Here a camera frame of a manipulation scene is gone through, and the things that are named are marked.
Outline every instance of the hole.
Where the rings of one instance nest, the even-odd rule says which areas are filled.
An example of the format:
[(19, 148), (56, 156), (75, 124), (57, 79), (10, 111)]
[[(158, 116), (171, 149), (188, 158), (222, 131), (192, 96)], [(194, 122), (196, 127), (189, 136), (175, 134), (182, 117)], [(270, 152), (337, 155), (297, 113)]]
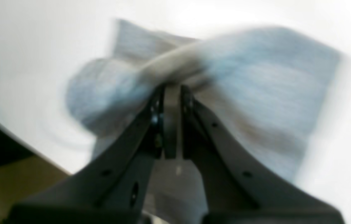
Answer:
[(248, 177), (248, 178), (252, 177), (252, 173), (250, 173), (249, 171), (244, 171), (242, 174), (243, 174), (243, 176)]
[(110, 169), (105, 169), (104, 171), (102, 171), (101, 176), (106, 177), (108, 175), (110, 175), (112, 173), (112, 171)]
[(130, 207), (133, 207), (135, 205), (135, 202), (137, 201), (137, 197), (138, 197), (138, 182), (135, 182), (131, 191)]

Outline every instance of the white table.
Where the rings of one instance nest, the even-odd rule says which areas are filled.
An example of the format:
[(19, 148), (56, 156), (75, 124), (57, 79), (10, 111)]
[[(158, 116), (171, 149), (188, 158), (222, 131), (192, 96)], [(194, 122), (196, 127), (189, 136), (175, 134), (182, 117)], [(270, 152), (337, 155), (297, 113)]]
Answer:
[(0, 0), (0, 123), (69, 173), (88, 163), (95, 137), (67, 113), (65, 87), (110, 55), (114, 17), (196, 38), (277, 24), (345, 53), (297, 185), (351, 223), (351, 0)]

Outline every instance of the fabric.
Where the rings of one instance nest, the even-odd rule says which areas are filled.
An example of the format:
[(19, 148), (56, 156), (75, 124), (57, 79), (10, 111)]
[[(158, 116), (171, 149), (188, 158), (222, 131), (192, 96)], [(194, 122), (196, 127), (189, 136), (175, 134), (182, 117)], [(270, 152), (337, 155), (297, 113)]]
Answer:
[[(256, 159), (293, 182), (339, 61), (338, 51), (283, 27), (200, 41), (120, 20), (113, 55), (82, 68), (69, 83), (66, 104), (98, 136), (95, 158), (157, 85), (185, 83)], [(179, 169), (185, 171), (175, 175)], [(147, 212), (169, 223), (197, 223), (207, 212), (193, 164), (159, 161), (154, 177)]]

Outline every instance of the cloth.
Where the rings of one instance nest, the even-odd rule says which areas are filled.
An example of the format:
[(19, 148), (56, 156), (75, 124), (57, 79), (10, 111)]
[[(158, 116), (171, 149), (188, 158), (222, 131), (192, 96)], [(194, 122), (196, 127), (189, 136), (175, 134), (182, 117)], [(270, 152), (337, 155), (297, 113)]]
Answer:
[[(339, 61), (337, 50), (284, 27), (195, 40), (119, 20), (113, 55), (75, 75), (66, 104), (98, 136), (95, 158), (157, 85), (185, 83), (246, 150), (293, 182)], [(169, 223), (199, 222), (207, 205), (194, 165), (158, 161), (144, 209)]]

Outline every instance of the white surface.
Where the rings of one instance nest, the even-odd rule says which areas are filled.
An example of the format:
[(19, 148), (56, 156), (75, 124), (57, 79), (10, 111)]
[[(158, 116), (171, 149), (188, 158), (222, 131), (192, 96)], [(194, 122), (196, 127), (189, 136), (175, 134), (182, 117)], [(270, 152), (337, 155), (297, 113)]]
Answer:
[(0, 0), (0, 123), (70, 173), (89, 161), (95, 138), (67, 114), (64, 88), (110, 52), (116, 16), (197, 38), (278, 24), (344, 52), (297, 184), (351, 224), (351, 0)]

